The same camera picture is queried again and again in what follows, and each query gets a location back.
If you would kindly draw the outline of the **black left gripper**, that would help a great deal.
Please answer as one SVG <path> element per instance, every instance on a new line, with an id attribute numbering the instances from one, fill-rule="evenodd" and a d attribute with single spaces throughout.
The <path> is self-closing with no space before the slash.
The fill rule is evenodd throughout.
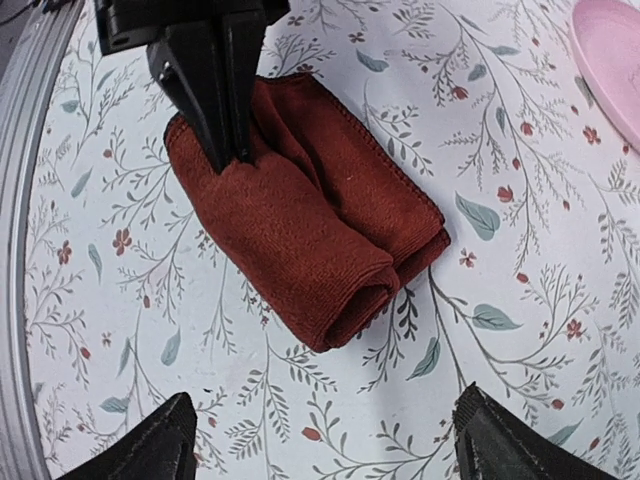
<path id="1" fill-rule="evenodd" d="M 262 41 L 267 24 L 290 11 L 289 1 L 114 0 L 94 7 L 102 55 L 148 44 L 152 77 L 216 173 L 233 160 L 250 160 Z"/>

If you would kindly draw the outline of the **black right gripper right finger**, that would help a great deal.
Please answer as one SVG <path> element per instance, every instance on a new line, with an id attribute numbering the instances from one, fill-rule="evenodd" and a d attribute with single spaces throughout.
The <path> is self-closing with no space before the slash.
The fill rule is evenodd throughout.
<path id="1" fill-rule="evenodd" d="M 455 454 L 462 479 L 611 479 L 613 476 L 566 451 L 578 424 L 545 438 L 476 384 L 452 412 Z"/>

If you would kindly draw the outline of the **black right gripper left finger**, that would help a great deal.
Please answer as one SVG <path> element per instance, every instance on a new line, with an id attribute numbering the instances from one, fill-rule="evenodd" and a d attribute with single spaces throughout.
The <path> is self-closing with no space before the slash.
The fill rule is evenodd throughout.
<path id="1" fill-rule="evenodd" d="M 176 393 L 119 441 L 62 480 L 194 480 L 196 412 Z"/>

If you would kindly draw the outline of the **dark red towel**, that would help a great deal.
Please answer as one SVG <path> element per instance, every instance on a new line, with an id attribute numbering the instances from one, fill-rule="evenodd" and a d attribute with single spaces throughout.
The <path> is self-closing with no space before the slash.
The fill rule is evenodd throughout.
<path id="1" fill-rule="evenodd" d="M 444 216 L 312 75 L 258 78 L 252 108 L 251 162 L 216 173 L 175 115 L 171 167 L 291 333 L 317 353 L 342 347 L 448 247 Z"/>

